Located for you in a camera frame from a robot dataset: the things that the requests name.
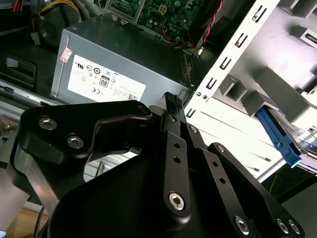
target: wooden floor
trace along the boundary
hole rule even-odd
[[[7,230],[5,238],[33,238],[38,213],[22,209]],[[49,218],[43,216],[40,229]]]

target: yellow wire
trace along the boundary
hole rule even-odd
[[[270,193],[272,192],[272,188],[273,188],[273,185],[274,185],[274,183],[275,183],[275,181],[276,181],[278,172],[276,173],[275,178],[274,178],[274,180],[273,180],[273,183],[271,184],[271,187],[269,188],[269,192],[270,192]]]
[[[51,4],[45,6],[44,8],[45,9],[51,8],[52,6],[56,5],[57,3],[64,3],[64,4],[70,5],[71,7],[77,9],[75,4],[73,2],[71,2],[71,1],[68,1],[68,0],[56,0],[56,1],[52,2]]]
[[[45,6],[41,11],[39,11],[38,15],[41,15],[42,12],[52,8],[53,6],[55,6],[56,4],[59,4],[59,3],[63,3],[63,4],[66,4],[66,5],[69,5],[71,8],[73,8],[76,12],[79,13],[79,10],[78,8],[75,6],[74,3],[68,1],[68,0],[56,0],[52,3],[50,3],[49,5]]]

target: black plastic part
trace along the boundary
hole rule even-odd
[[[55,165],[81,160],[84,165],[96,149],[102,150],[102,154],[107,152],[108,146],[111,150],[126,150],[121,140],[128,137],[129,128],[151,116],[150,110],[137,101],[32,108],[22,114],[17,138],[21,148],[35,158]],[[40,128],[40,118],[52,118],[57,128]],[[126,136],[113,133],[123,129]],[[69,147],[67,138],[71,135],[82,138],[84,146],[80,149]]]
[[[17,140],[15,140],[13,148],[16,148],[17,145],[18,145],[18,142]],[[26,192],[30,196],[37,197],[37,194],[35,193],[33,187],[31,186],[26,176],[15,168],[14,156],[15,156],[15,150],[12,151],[10,155],[10,163],[7,164],[7,168],[6,168],[6,171],[9,174],[13,185],[18,187],[22,191]]]
[[[22,115],[19,145],[33,156],[59,199],[48,237],[305,237],[295,219],[223,145],[206,150],[199,131],[186,123],[177,97],[166,96],[161,116],[136,101],[41,107]],[[43,117],[54,119],[57,128],[40,128]],[[67,144],[74,134],[84,141],[80,149]],[[88,159],[132,147],[141,154],[80,185]],[[182,197],[184,207],[172,205],[171,193]],[[238,229],[237,216],[247,224],[247,234]]]
[[[276,199],[240,164],[234,156],[221,144],[213,143],[208,150],[218,155],[234,187],[236,194],[248,217],[252,217],[255,226],[263,237],[270,238],[304,238],[304,229],[276,201]],[[280,219],[288,228],[285,234],[278,226]],[[289,225],[293,221],[300,229],[298,235]]]

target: warning sticker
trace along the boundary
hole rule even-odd
[[[78,55],[74,56],[67,89],[96,102],[137,100],[146,85]]]
[[[71,56],[72,53],[73,53],[73,51],[70,48],[66,47],[64,52],[63,52],[63,54],[61,55],[60,59],[63,62],[67,63],[67,61],[68,61],[68,59],[69,59],[69,57]]]

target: green circuit board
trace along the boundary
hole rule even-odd
[[[195,20],[205,0],[145,0],[138,24],[169,38],[182,37]],[[141,0],[113,0],[111,7],[135,17]]]

